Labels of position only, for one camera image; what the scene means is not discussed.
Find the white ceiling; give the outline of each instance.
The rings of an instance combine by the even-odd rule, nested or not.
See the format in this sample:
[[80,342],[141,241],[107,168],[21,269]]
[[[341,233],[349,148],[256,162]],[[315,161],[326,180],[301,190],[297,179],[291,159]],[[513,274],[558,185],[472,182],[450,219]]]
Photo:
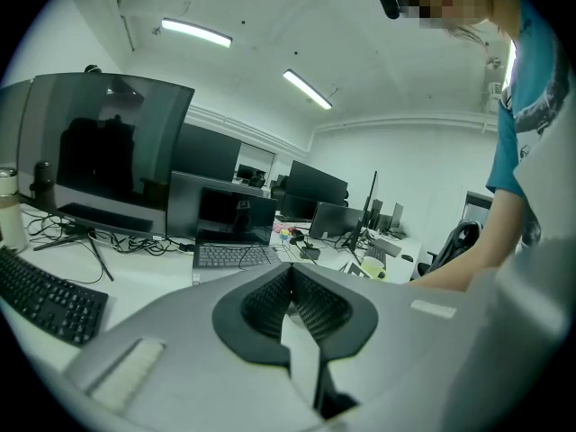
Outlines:
[[[166,60],[166,71],[190,77],[197,91],[209,81],[223,95],[236,93],[279,113],[290,111],[310,126],[390,113],[482,112],[487,59],[502,59],[492,77],[504,76],[507,59],[508,44],[489,23],[481,27],[490,44],[483,49],[421,28],[417,20],[388,20],[378,0],[75,1],[104,46],[124,53],[119,62],[153,53],[157,62]],[[126,31],[117,36],[120,14],[133,53]],[[155,35],[163,17],[214,29],[234,41],[224,49],[180,33]],[[103,23],[106,18],[110,24]],[[283,79],[288,68],[324,96],[334,94],[333,109],[307,101]]]

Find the ceiling light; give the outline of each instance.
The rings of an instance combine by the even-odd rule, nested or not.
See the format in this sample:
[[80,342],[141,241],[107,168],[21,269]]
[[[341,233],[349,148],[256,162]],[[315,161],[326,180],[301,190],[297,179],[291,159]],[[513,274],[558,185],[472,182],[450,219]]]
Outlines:
[[512,68],[514,67],[514,61],[516,60],[516,46],[514,42],[510,42],[510,51],[508,53],[508,64],[506,65],[506,76],[504,77],[504,88],[510,85],[512,79]]
[[284,78],[289,82],[292,82],[295,86],[298,86],[306,95],[308,95],[314,102],[318,103],[321,107],[328,110],[332,108],[330,104],[320,93],[318,93],[314,88],[308,85],[299,76],[294,74],[291,70],[286,70],[284,72]]
[[188,22],[179,22],[165,18],[162,20],[162,27],[169,29],[170,31],[187,33],[188,35],[211,41],[226,48],[229,48],[232,44],[232,38]]

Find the cup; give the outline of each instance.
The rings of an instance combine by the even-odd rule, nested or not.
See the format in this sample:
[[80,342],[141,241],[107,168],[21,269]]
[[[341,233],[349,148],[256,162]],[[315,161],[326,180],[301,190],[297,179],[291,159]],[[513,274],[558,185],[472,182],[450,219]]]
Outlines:
[[386,280],[386,270],[384,269],[384,264],[375,257],[367,256],[362,260],[362,268],[369,274],[373,279],[376,280]]
[[0,247],[20,253],[26,248],[26,235],[18,200],[18,173],[12,168],[0,168]]

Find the water bottle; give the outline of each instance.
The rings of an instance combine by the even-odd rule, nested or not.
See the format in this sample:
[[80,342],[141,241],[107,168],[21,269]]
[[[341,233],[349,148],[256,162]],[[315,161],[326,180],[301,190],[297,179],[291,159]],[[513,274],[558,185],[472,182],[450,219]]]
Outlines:
[[17,175],[13,168],[0,168],[0,247],[20,253],[28,241],[18,200]]

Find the laptop screen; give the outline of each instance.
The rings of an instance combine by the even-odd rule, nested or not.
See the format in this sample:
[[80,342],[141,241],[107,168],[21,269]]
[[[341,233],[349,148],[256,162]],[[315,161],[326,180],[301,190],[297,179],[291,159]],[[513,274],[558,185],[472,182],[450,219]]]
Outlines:
[[276,211],[276,200],[202,189],[198,214],[198,240],[268,245]]

